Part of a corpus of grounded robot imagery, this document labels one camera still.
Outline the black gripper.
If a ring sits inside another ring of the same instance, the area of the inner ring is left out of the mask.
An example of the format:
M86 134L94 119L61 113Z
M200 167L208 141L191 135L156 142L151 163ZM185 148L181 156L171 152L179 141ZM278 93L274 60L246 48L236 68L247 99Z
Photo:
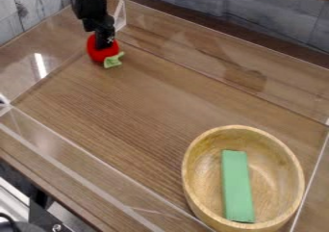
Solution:
M106 0L70 0L76 18L86 32L94 31L94 47L105 49L114 41L114 19L108 15Z

